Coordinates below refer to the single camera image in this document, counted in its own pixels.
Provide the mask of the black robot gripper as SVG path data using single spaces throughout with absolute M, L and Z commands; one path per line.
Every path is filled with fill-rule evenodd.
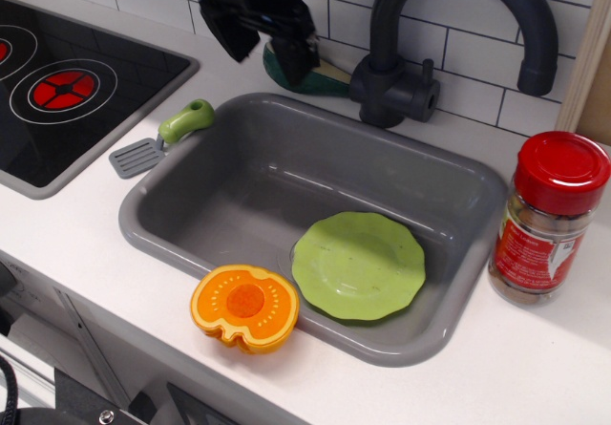
M 303 0 L 199 0 L 208 29 L 229 56 L 243 62 L 272 35 L 271 47 L 290 86 L 320 66 L 318 35 Z

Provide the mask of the black robot base with screw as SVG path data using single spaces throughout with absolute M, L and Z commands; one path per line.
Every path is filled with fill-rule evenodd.
M 7 387 L 2 424 L 146 424 L 57 368 L 53 369 L 54 407 L 20 408 L 15 370 L 4 356 L 1 373 Z

